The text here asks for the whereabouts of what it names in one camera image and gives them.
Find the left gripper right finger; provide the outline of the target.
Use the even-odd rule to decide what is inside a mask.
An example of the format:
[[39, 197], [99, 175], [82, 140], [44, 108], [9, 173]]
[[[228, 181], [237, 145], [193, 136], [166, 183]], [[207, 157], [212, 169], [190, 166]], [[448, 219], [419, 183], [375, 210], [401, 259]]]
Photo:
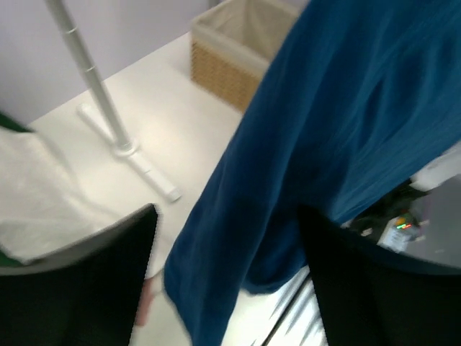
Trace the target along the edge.
[[329, 345], [459, 345], [460, 269], [398, 254], [297, 212]]

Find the blue t shirt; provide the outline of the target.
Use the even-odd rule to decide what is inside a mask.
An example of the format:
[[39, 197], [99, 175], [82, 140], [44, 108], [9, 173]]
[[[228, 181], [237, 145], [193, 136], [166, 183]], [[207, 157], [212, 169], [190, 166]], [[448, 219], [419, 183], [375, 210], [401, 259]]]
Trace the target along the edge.
[[192, 344], [305, 266], [300, 205], [345, 223], [459, 141], [458, 1], [310, 1], [166, 260]]

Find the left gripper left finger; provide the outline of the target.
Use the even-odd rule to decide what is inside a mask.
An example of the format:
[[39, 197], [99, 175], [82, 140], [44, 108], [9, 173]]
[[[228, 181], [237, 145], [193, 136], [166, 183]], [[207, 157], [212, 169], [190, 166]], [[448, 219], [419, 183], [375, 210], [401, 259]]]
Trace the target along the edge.
[[129, 345], [158, 214], [153, 204], [28, 265], [1, 253], [1, 345]]

